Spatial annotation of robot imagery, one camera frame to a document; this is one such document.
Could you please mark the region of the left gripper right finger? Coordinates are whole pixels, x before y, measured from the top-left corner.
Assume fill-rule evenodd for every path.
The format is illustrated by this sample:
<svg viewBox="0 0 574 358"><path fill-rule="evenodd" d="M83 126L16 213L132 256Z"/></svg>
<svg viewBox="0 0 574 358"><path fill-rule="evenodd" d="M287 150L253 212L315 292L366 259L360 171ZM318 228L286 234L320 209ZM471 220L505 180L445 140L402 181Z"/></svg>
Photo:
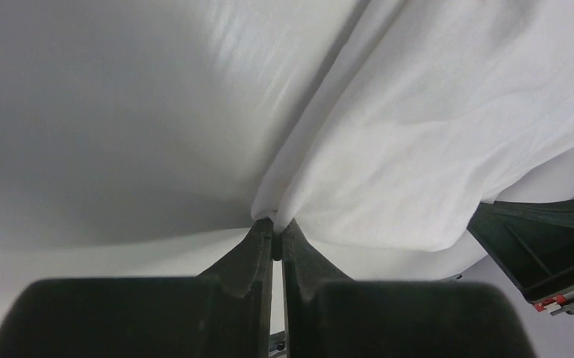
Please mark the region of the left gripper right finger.
<svg viewBox="0 0 574 358"><path fill-rule="evenodd" d="M309 243L296 220L281 233L285 332L288 357L324 357L320 291L352 279Z"/></svg>

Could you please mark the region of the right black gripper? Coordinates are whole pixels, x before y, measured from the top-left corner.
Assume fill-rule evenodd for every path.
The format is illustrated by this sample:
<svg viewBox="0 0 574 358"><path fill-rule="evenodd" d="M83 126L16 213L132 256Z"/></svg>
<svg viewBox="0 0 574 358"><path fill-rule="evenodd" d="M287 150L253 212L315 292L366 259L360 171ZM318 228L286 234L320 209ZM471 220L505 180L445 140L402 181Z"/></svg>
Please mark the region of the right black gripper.
<svg viewBox="0 0 574 358"><path fill-rule="evenodd" d="M574 199L481 203L467 230L536 311L574 315Z"/></svg>

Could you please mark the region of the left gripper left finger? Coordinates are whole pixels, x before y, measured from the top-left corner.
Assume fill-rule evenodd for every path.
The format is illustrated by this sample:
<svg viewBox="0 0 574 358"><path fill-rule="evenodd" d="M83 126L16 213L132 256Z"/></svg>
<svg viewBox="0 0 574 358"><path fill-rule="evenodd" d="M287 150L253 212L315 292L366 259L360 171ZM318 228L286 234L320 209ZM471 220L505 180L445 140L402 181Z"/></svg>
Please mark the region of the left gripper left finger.
<svg viewBox="0 0 574 358"><path fill-rule="evenodd" d="M256 221L238 245L199 275L217 280L202 357L269 356L272 241L272 221Z"/></svg>

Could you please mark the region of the white t-shirt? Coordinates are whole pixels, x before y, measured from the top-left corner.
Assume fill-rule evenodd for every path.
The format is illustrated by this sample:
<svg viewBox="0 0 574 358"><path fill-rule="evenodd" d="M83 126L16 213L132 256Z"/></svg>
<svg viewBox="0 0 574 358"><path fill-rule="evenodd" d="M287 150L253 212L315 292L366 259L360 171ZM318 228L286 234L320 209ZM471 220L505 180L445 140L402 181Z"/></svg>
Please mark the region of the white t-shirt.
<svg viewBox="0 0 574 358"><path fill-rule="evenodd" d="M352 277L437 280L484 256L481 202L572 196L574 1L371 1L252 217Z"/></svg>

